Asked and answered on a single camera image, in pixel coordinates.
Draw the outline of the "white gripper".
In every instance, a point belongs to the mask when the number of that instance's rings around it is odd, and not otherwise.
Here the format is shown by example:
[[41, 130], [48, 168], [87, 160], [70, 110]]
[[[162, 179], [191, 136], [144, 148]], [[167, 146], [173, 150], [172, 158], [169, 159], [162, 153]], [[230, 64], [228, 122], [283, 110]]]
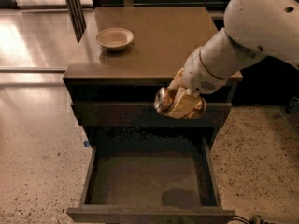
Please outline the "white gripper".
[[212, 94], [226, 83], [226, 79], [214, 77], [207, 71], [201, 59], [201, 47], [198, 47], [168, 86], [170, 91], [178, 92], [167, 115], [175, 119], [195, 119], [203, 109], [203, 100], [186, 87], [197, 94]]

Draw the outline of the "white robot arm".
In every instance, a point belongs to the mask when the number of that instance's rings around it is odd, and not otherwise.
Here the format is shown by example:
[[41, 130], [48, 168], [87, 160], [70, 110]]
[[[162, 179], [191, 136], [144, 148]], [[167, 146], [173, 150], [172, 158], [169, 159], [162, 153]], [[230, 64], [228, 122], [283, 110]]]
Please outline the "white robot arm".
[[294, 0], [231, 0], [224, 27], [187, 59], [169, 88], [177, 93], [167, 114], [191, 118], [205, 108], [202, 94], [224, 86], [235, 72], [272, 56], [299, 65], [299, 5]]

